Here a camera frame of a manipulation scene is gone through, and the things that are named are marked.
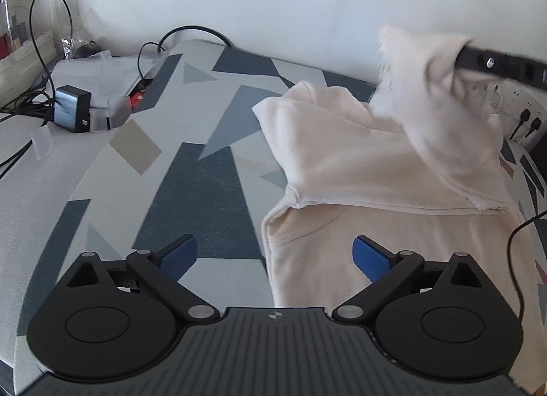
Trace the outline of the white wall socket panel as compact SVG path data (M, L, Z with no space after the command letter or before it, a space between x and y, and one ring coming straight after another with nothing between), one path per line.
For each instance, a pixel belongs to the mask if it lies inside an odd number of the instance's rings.
M487 101L491 104L493 111L498 114L502 122L504 136L507 139L516 128L520 113L525 108L531 111L530 120L517 131L512 141L531 150L546 132L545 92L526 87L511 80L504 80L488 86ZM542 126L529 137L527 142L524 142L525 134L529 131L530 124L536 117L542 119Z

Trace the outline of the clear cosmetic organiser box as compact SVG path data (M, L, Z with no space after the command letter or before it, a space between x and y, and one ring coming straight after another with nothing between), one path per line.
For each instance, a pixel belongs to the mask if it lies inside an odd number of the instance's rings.
M1 104L17 97L56 57L48 0L1 0Z

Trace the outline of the black plug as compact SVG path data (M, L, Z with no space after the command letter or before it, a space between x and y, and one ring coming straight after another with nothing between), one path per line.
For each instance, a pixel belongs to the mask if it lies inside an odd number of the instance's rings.
M530 120L530 117L531 117L531 111L530 109L528 108L525 108L521 113L520 113L520 117L519 117L519 121L518 121L518 124L516 126L516 128L513 130L511 136L510 136L510 139L513 140L513 138L516 136L517 134L517 131L519 131L519 129L526 123Z
M542 119L539 117L536 117L532 120L530 124L529 131L525 134L524 142L527 142L529 137L536 131L538 131L542 126Z

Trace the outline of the grey power adapter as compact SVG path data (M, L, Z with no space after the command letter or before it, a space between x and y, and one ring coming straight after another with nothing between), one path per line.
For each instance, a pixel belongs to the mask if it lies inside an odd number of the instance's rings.
M90 107L92 94L65 85L56 88L53 122L73 133L90 131Z

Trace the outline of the black plug right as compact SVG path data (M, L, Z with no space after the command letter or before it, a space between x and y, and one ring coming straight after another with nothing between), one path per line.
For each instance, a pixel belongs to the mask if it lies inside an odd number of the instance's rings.
M538 131L542 126L542 119L539 117L536 117L532 120L530 124L529 131L525 134L524 142L527 142L529 137L536 131Z

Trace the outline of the geometric patterned mat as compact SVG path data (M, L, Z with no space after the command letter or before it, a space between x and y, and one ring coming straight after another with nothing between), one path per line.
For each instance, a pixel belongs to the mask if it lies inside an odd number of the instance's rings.
M253 109L301 81L362 103L376 90L229 47L172 50L43 249L18 324L18 395L534 392L510 375L523 317L466 251L389 250L391 271L332 310L275 304L262 221L288 181ZM546 189L505 139L500 162L545 327ZM185 234L198 259L174 281L156 252Z

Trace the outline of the cream long-sleeve top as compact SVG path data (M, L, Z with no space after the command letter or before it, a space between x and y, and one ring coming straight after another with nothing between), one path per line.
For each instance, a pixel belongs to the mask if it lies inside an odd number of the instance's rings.
M474 257L517 314L510 375L546 382L546 330L530 233L505 183L491 77L456 68L470 39L397 26L379 33L380 80L367 103L306 81L254 106L288 184L262 221L275 304L332 310L369 284L351 257L360 235L433 261Z

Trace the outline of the black plug left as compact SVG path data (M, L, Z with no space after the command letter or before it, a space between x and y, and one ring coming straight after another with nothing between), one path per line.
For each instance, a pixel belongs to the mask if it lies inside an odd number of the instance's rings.
M516 136L517 134L517 131L519 131L519 129L526 123L530 120L530 117L531 117L531 111L530 109L528 108L525 108L521 113L520 113L520 117L519 117L519 121L518 121L518 124L516 126L516 128L513 130L511 136L510 136L510 139L513 140L513 138Z

